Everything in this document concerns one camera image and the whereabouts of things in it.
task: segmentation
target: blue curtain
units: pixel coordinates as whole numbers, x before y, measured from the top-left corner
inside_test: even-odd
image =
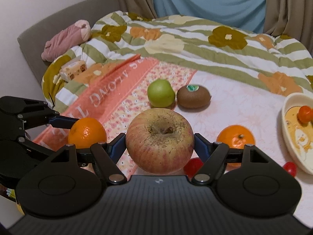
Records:
[[[158,17],[196,16],[262,33],[266,0],[153,0]]]

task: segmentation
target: metal screw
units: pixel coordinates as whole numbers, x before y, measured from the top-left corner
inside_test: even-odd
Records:
[[[19,141],[19,142],[25,142],[25,138],[23,138],[23,137],[18,137],[18,141]]]
[[[109,180],[112,182],[121,182],[124,179],[124,176],[121,174],[112,174],[109,176]]]
[[[195,180],[198,182],[207,182],[210,180],[210,176],[207,174],[197,174],[195,175]]]

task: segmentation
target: green sticker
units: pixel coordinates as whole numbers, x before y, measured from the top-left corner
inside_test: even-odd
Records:
[[[187,89],[189,92],[195,92],[199,89],[198,85],[187,85]]]

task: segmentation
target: red fruit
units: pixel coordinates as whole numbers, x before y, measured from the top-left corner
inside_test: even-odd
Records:
[[[287,171],[291,176],[295,177],[297,175],[297,165],[293,162],[287,162],[283,166],[284,170]]]
[[[297,117],[301,123],[306,124],[313,119],[313,110],[309,106],[302,106]]]
[[[197,171],[203,166],[203,162],[199,157],[192,158],[184,167],[184,173],[191,179]]]

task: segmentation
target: orange tomato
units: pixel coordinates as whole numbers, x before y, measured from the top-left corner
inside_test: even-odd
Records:
[[[76,121],[68,134],[68,143],[75,144],[76,148],[89,148],[92,144],[106,140],[106,131],[102,124],[91,117]]]
[[[297,117],[301,123],[306,124],[313,119],[313,110],[309,106],[302,106]]]
[[[216,141],[227,144],[230,148],[243,149],[245,144],[255,145],[252,133],[241,125],[230,125],[220,132]],[[238,167],[241,164],[231,163],[230,166]]]

